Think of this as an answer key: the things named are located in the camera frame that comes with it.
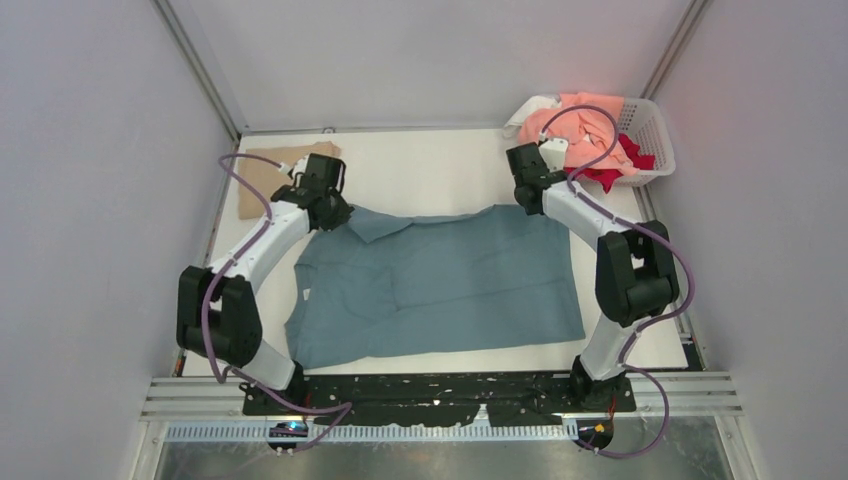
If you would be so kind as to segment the blue-grey polo t-shirt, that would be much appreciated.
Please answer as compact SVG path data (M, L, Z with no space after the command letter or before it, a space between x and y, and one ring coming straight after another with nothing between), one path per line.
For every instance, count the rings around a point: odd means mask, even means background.
M294 274L286 340L307 369L585 336L569 230L516 205L423 217L358 208L312 237Z

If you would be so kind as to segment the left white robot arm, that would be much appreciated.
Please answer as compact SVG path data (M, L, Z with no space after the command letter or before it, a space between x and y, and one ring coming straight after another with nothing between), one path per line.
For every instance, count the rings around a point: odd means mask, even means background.
M256 296L293 246L315 231L332 231L350 220L354 209L343 197L346 164L317 153L292 165L254 155L253 160L289 180L266 197L231 164L249 157L225 154L219 164L260 202L260 217L223 257L180 274L176 339L182 349L208 361L219 383L234 375L264 393L280 412L306 412L304 368L264 339Z

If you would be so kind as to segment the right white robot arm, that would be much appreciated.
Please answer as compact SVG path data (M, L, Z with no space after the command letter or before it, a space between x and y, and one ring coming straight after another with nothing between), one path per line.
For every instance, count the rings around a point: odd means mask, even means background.
M550 161L565 153L563 142L548 140L510 148L506 158L514 197L525 212L564 225L596 254L601 316L569 375L572 400L591 411L623 391L625 362L641 327L677 300L680 287L665 225L619 215L566 171L552 170Z

